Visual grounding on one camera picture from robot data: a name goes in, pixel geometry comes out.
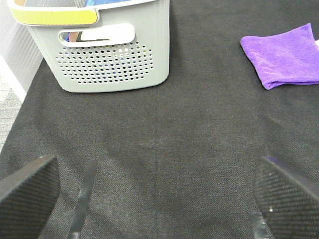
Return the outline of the black textured left gripper left finger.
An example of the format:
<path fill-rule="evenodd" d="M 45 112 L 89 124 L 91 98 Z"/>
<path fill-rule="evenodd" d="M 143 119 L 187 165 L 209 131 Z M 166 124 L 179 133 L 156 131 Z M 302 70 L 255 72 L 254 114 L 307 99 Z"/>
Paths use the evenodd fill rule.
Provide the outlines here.
<path fill-rule="evenodd" d="M 0 237 L 36 239 L 60 192 L 57 158 L 42 156 L 0 182 Z"/>

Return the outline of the black textured left gripper right finger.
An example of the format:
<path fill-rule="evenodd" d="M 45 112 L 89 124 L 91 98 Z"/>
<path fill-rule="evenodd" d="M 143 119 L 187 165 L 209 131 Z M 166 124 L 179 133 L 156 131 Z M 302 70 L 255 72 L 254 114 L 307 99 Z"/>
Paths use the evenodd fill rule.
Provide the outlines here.
<path fill-rule="evenodd" d="M 258 160 L 254 180 L 258 213 L 250 215 L 254 238 L 317 239 L 319 185 L 279 160 Z"/>

